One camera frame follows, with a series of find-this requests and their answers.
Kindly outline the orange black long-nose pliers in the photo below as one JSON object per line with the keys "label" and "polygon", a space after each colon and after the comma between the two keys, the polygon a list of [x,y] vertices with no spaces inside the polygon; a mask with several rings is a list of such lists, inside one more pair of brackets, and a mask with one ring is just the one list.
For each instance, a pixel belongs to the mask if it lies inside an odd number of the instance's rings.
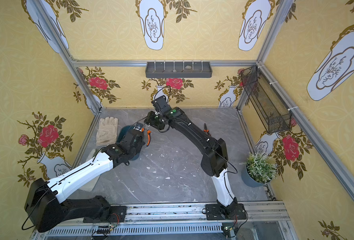
{"label": "orange black long-nose pliers", "polygon": [[209,129],[207,128],[206,123],[204,123],[204,132],[208,135],[211,136]]}

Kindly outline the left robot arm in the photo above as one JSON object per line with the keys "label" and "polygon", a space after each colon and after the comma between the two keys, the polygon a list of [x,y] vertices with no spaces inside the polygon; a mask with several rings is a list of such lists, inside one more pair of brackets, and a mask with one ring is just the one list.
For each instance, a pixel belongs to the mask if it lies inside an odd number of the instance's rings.
{"label": "left robot arm", "polygon": [[121,141],[110,144],[77,168],[48,181],[38,179],[30,187],[25,211],[40,233],[72,219],[108,221],[111,205],[102,196],[70,200],[69,196],[91,180],[121,164],[128,166],[139,155],[144,142],[143,124],[130,126]]}

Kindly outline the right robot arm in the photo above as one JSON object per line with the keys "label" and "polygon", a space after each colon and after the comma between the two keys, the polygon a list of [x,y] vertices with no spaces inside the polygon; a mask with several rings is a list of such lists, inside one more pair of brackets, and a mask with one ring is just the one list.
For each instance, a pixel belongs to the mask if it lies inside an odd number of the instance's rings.
{"label": "right robot arm", "polygon": [[226,143],[223,139],[215,139],[195,125],[184,111],[174,108],[162,114],[151,111],[145,118],[145,124],[162,131],[167,125],[169,128],[183,134],[201,152],[201,168],[212,178],[217,203],[224,215],[231,215],[236,211],[238,201],[231,190],[228,179],[228,155]]}

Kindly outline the teal plastic storage box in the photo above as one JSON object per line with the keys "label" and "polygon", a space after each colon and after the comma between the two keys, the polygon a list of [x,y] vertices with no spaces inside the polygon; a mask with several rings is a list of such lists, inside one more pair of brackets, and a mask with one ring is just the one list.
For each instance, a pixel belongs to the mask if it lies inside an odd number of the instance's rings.
{"label": "teal plastic storage box", "polygon": [[[130,130],[132,128],[132,126],[125,126],[121,129],[118,138],[117,138],[117,142],[120,142],[124,136],[126,135],[126,133],[128,132],[128,130]],[[135,161],[139,158],[140,154],[135,155],[134,158],[132,158],[132,161]]]}

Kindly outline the orange black combination pliers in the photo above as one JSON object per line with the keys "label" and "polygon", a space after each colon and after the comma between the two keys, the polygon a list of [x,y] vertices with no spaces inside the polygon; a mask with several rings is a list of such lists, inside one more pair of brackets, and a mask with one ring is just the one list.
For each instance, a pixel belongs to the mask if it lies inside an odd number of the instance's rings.
{"label": "orange black combination pliers", "polygon": [[144,134],[144,136],[146,136],[146,140],[147,140],[147,143],[146,143],[146,146],[148,147],[151,143],[151,133],[152,131],[149,130],[149,129],[146,129],[146,128],[142,128],[142,133]]}

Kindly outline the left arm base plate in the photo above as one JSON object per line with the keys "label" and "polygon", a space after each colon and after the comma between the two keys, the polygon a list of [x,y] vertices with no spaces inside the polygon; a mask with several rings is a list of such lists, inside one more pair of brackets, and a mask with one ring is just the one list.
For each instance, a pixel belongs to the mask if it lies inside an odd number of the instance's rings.
{"label": "left arm base plate", "polygon": [[102,213],[100,217],[83,219],[83,223],[123,223],[127,214],[127,206],[111,206],[108,211]]}

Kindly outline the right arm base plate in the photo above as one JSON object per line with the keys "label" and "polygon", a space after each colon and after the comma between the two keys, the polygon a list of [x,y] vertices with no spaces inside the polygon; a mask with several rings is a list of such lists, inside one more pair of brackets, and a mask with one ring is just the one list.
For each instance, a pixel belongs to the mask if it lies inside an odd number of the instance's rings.
{"label": "right arm base plate", "polygon": [[205,205],[205,215],[208,221],[214,220],[246,220],[246,210],[242,204],[233,204],[227,207],[217,204]]}

